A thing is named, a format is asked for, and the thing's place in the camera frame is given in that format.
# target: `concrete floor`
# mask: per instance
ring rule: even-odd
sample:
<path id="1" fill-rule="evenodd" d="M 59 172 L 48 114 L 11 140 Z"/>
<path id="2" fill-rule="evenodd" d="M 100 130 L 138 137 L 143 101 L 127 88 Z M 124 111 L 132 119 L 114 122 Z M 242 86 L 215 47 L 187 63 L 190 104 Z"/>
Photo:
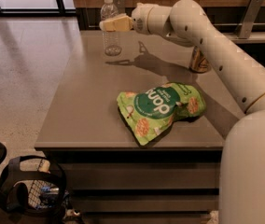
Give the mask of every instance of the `concrete floor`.
<path id="1" fill-rule="evenodd" d="M 0 18 L 0 142 L 7 162 L 35 140 L 79 36 L 76 18 Z"/>

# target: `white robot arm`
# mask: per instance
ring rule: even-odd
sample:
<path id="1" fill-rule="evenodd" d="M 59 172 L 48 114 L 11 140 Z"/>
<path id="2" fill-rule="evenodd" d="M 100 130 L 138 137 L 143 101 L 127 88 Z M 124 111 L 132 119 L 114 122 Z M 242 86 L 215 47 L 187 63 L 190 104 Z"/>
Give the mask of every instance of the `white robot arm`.
<path id="1" fill-rule="evenodd" d="M 219 223 L 264 224 L 265 67 L 221 34 L 192 0 L 173 7 L 139 4 L 132 25 L 138 33 L 200 48 L 247 114 L 231 129 L 223 148 Z"/>

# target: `clear water bottle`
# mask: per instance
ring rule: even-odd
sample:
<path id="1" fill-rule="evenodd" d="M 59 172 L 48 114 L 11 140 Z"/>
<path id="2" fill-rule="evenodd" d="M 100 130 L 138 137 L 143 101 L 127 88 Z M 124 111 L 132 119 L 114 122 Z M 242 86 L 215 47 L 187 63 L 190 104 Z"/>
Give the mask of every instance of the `clear water bottle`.
<path id="1" fill-rule="evenodd" d="M 119 14 L 113 0 L 105 0 L 101 10 L 101 20 L 104 21 L 113 18 Z M 117 56 L 121 53 L 119 32 L 103 32 L 105 54 L 108 56 Z"/>

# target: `snack bag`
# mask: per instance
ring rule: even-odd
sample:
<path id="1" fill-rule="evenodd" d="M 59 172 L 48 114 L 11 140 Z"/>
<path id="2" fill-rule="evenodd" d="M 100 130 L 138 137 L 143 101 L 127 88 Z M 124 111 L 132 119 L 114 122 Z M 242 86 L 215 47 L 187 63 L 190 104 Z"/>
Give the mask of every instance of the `snack bag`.
<path id="1" fill-rule="evenodd" d="M 117 101 L 120 113 L 141 146 L 156 138 L 173 122 L 200 116 L 206 108 L 198 90 L 173 82 L 145 93 L 121 92 Z"/>

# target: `green oval logo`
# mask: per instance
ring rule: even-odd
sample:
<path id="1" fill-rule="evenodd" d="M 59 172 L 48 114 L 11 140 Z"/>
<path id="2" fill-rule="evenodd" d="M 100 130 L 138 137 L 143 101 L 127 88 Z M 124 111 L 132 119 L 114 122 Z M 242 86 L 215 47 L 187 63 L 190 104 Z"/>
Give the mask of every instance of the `green oval logo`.
<path id="1" fill-rule="evenodd" d="M 171 87 L 157 87 L 146 93 L 137 94 L 134 98 L 136 111 L 145 117 L 162 119 L 173 114 L 179 94 Z"/>

